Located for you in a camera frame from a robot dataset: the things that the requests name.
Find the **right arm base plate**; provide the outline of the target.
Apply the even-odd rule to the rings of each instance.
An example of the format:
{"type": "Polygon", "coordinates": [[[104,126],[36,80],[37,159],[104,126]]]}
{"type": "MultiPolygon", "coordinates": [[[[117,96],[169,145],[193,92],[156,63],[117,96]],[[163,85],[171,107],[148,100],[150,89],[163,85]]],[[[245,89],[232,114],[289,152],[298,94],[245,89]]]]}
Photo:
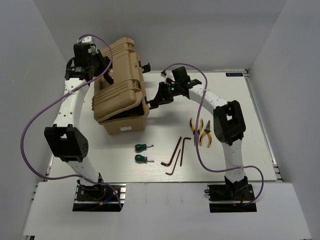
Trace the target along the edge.
{"type": "Polygon", "coordinates": [[[240,190],[235,196],[227,193],[224,184],[211,184],[204,193],[209,197],[210,213],[254,213],[257,212],[256,203],[249,202],[255,199],[251,184],[240,190]]]}

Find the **brown hex key with bend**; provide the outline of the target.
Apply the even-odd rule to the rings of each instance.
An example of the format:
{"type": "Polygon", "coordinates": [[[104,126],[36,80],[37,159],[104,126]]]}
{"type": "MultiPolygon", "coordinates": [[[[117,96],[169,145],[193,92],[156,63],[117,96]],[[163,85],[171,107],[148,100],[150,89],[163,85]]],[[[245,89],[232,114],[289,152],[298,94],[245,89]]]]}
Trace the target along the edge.
{"type": "Polygon", "coordinates": [[[180,163],[179,166],[182,167],[183,164],[183,157],[184,157],[184,150],[185,150],[185,141],[191,140],[190,137],[184,137],[182,140],[182,149],[181,149],[181,157],[180,157],[180,163]]]}

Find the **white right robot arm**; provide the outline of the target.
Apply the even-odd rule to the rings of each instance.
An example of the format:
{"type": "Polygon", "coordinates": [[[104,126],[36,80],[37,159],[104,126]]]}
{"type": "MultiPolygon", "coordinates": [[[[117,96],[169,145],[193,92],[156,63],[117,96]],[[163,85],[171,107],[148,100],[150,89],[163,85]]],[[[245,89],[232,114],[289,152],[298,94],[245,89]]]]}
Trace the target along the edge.
{"type": "Polygon", "coordinates": [[[183,66],[173,69],[172,74],[161,72],[165,81],[159,83],[154,99],[148,101],[150,108],[172,103],[175,96],[184,96],[212,114],[213,133],[222,145],[225,160],[224,195],[232,200],[238,199],[248,186],[242,157],[246,124],[240,103],[236,100],[226,101],[210,92],[207,80],[202,83],[198,79],[191,79],[183,66]]]}

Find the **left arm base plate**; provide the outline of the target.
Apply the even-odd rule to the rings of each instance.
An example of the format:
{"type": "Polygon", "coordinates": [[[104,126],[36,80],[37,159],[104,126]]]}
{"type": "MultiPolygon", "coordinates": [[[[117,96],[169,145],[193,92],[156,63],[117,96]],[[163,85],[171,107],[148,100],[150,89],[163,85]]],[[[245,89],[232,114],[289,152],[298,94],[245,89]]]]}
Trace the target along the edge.
{"type": "Polygon", "coordinates": [[[120,212],[126,197],[126,184],[85,186],[77,184],[73,212],[120,212]]]}

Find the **tan plastic toolbox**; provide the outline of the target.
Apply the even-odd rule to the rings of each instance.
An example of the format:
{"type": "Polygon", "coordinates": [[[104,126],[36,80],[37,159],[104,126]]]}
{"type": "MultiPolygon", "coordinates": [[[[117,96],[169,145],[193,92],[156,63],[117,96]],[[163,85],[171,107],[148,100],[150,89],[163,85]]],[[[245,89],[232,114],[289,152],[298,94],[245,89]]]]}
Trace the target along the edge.
{"type": "Polygon", "coordinates": [[[150,108],[143,74],[150,72],[151,66],[141,64],[129,37],[120,38],[101,53],[112,59],[107,73],[111,79],[101,77],[94,82],[94,119],[109,135],[144,131],[150,108]]]}

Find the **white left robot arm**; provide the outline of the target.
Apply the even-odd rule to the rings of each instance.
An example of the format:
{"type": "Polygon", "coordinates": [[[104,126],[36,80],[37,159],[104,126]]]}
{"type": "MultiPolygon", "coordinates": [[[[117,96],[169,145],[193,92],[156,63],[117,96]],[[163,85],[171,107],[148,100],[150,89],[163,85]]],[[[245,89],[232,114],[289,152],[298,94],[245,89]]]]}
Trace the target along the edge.
{"type": "Polygon", "coordinates": [[[88,186],[88,193],[99,200],[105,196],[102,177],[88,158],[89,142],[80,131],[80,115],[89,90],[89,81],[106,69],[110,60],[103,57],[90,41],[73,46],[74,56],[65,70],[64,94],[52,126],[44,130],[45,139],[56,158],[69,165],[78,176],[78,183],[88,186]]]}

